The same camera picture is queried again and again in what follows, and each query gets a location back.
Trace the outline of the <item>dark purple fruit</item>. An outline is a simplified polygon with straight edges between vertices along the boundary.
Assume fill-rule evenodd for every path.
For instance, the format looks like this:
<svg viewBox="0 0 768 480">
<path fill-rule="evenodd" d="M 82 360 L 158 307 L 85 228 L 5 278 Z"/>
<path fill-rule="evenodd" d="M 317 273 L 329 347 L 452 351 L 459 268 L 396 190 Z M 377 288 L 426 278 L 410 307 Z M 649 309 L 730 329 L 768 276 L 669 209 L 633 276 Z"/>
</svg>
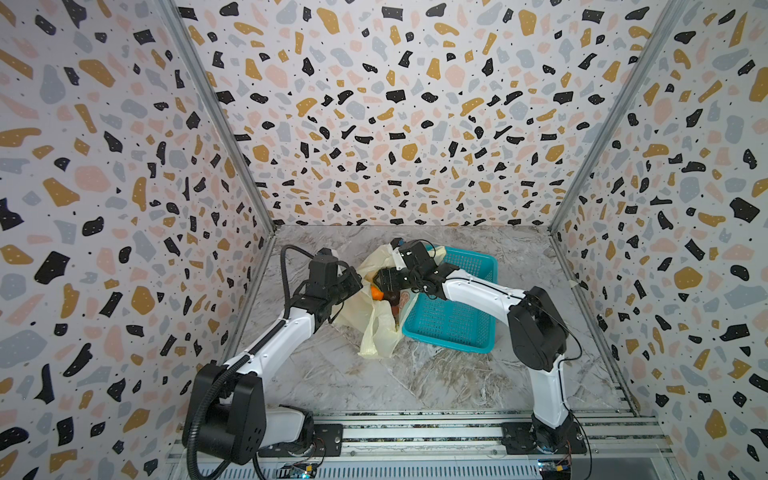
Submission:
<svg viewBox="0 0 768 480">
<path fill-rule="evenodd" d="M 401 292 L 385 292 L 383 294 L 383 299 L 388 301 L 391 305 L 398 305 L 401 300 Z"/>
</svg>

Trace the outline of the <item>orange tangerine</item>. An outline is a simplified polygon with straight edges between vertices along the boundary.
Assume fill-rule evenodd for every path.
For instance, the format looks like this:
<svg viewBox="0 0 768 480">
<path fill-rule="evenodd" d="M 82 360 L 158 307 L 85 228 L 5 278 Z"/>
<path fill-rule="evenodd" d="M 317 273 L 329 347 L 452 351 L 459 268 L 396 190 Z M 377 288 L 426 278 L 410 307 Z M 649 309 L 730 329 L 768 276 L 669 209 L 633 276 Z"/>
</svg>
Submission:
<svg viewBox="0 0 768 480">
<path fill-rule="evenodd" d="M 383 301 L 384 293 L 375 285 L 371 286 L 371 297 L 375 301 Z"/>
</svg>

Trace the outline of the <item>translucent yellowish plastic bag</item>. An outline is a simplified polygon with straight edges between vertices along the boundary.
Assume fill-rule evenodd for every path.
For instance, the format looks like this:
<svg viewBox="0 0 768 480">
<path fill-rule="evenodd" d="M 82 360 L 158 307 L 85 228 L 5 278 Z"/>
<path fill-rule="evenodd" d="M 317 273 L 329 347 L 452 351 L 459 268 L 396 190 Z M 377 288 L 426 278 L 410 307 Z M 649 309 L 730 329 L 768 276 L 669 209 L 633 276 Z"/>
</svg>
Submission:
<svg viewBox="0 0 768 480">
<path fill-rule="evenodd" d="M 437 247 L 437 261 L 445 262 L 442 256 L 444 247 Z M 375 301 L 371 297 L 373 277 L 382 268 L 393 267 L 393 249 L 390 244 L 379 246 L 358 267 L 363 288 L 333 312 L 338 316 L 335 321 L 342 326 L 357 330 L 362 334 L 359 343 L 359 355 L 365 359 L 390 358 L 403 338 L 402 326 L 419 295 L 410 290 L 401 291 L 398 305 L 388 301 Z"/>
</svg>

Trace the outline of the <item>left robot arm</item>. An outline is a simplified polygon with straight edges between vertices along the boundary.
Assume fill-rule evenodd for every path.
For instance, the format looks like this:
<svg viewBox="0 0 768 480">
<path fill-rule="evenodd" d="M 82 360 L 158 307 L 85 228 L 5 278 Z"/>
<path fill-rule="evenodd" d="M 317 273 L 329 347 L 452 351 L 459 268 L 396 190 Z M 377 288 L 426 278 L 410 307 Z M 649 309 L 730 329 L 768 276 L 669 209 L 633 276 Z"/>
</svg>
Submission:
<svg viewBox="0 0 768 480">
<path fill-rule="evenodd" d="M 312 413 L 268 406 L 266 388 L 302 343 L 335 320 L 362 279 L 328 248 L 308 257 L 308 277 L 296 290 L 281 277 L 284 306 L 272 326 L 240 354 L 196 374 L 182 435 L 190 478 L 217 479 L 232 464 L 257 463 L 259 451 L 273 446 L 297 455 L 316 449 Z"/>
</svg>

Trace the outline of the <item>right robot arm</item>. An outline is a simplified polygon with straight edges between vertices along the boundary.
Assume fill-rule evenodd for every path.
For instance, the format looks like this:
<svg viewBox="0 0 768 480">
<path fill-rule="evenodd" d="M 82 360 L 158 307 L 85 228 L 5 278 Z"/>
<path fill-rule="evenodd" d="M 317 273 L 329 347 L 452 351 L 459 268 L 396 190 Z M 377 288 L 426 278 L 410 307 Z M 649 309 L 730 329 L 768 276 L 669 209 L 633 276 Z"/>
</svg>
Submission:
<svg viewBox="0 0 768 480">
<path fill-rule="evenodd" d="M 573 422 L 561 379 L 569 331 L 547 292 L 513 289 L 480 279 L 447 261 L 438 261 L 421 240 L 391 242 L 394 265 L 373 277 L 376 300 L 402 291 L 426 294 L 473 307 L 507 325 L 514 354 L 528 368 L 536 428 L 547 433 Z"/>
</svg>

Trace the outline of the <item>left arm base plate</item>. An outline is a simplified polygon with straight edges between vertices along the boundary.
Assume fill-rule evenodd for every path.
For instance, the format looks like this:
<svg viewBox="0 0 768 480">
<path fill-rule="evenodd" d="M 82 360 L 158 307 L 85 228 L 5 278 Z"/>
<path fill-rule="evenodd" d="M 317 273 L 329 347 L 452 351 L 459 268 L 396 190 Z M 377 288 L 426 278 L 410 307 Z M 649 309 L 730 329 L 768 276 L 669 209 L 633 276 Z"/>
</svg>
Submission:
<svg viewBox="0 0 768 480">
<path fill-rule="evenodd" d="M 278 442 L 262 447 L 262 458 L 339 457 L 341 455 L 344 427 L 340 423 L 321 423 L 305 427 L 297 440 Z"/>
</svg>

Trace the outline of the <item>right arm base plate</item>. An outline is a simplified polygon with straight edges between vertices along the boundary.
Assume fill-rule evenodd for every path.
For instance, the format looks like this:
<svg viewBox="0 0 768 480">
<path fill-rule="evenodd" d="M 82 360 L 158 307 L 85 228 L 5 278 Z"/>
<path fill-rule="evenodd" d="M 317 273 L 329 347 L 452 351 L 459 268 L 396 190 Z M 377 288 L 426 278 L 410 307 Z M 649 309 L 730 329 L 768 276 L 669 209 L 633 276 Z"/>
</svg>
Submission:
<svg viewBox="0 0 768 480">
<path fill-rule="evenodd" d="M 536 419 L 501 424 L 501 444 L 508 455 L 586 454 L 586 438 L 575 421 L 552 428 Z"/>
</svg>

